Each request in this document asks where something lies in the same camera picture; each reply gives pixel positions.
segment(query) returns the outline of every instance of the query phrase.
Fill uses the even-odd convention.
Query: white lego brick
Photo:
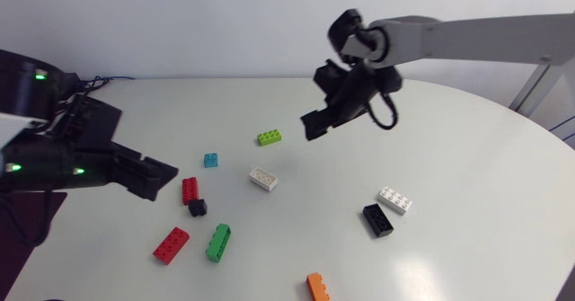
[[[275,175],[267,173],[259,167],[254,168],[250,173],[250,180],[268,191],[278,185],[278,178]]]
[[[405,215],[407,209],[411,207],[410,199],[405,198],[397,191],[388,187],[384,187],[384,189],[377,194],[377,199],[402,216]]]

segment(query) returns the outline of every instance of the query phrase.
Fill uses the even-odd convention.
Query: green lego brick
[[[266,133],[258,135],[258,141],[260,142],[261,146],[277,143],[280,140],[281,140],[281,134],[277,129],[273,129],[272,131],[268,131]]]
[[[206,255],[210,261],[220,262],[224,251],[226,250],[227,240],[230,238],[232,231],[230,226],[226,224],[219,224],[216,227],[216,232],[212,236],[212,241],[209,242]]]

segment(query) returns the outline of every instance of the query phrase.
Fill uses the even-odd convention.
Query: lego brick
[[[313,301],[329,301],[330,296],[325,292],[325,285],[322,282],[320,273],[312,273],[307,276],[307,288]]]
[[[412,204],[410,199],[405,198],[397,191],[388,187],[384,187],[384,189],[377,194],[377,199],[402,216],[405,215]]]
[[[175,227],[171,233],[165,237],[164,241],[160,243],[158,248],[155,249],[154,256],[168,265],[183,245],[188,242],[188,239],[190,239],[188,233]]]
[[[226,250],[227,240],[230,238],[232,230],[230,226],[226,224],[217,225],[216,232],[212,236],[212,240],[209,242],[208,249],[206,250],[206,255],[210,261],[220,262],[222,256],[224,256],[224,251]]]
[[[206,167],[206,168],[217,167],[217,154],[216,153],[204,155],[204,167]]]
[[[377,237],[383,237],[393,232],[394,227],[390,224],[384,211],[377,204],[363,208],[363,215],[366,217],[369,226]]]
[[[268,191],[271,191],[278,185],[278,177],[259,167],[254,168],[253,171],[250,172],[250,180]]]
[[[273,129],[272,131],[268,131],[258,135],[258,141],[260,142],[261,146],[277,143],[280,140],[281,140],[281,134],[277,129]]]
[[[198,180],[195,177],[181,180],[181,200],[184,205],[198,199]]]
[[[195,199],[190,201],[188,210],[193,217],[204,216],[206,213],[208,213],[208,206],[206,205],[206,201],[204,201],[204,199]]]

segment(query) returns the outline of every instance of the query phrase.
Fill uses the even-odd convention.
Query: red lego brick
[[[163,261],[166,265],[172,261],[173,257],[180,251],[183,245],[190,239],[190,235],[178,227],[165,237],[158,248],[154,251],[154,256]]]
[[[181,180],[181,200],[188,205],[193,199],[198,199],[198,180],[189,178]]]

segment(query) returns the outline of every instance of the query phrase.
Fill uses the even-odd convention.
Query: blue cable
[[[571,138],[571,137],[573,137],[573,136],[575,136],[575,133],[572,133],[572,134],[568,135],[567,137],[565,137],[564,139],[562,139],[562,141],[565,141],[565,140],[567,140],[567,139],[569,139],[569,138]]]
[[[560,123],[559,125],[557,125],[557,126],[555,126],[555,127],[551,128],[551,129],[549,129],[549,131],[553,131],[553,130],[555,130],[555,129],[559,128],[560,126],[563,126],[565,123],[567,123],[567,122],[571,121],[572,119],[575,119],[575,116],[573,116],[573,117],[571,117],[571,118],[569,118],[569,119],[565,120],[564,122]]]

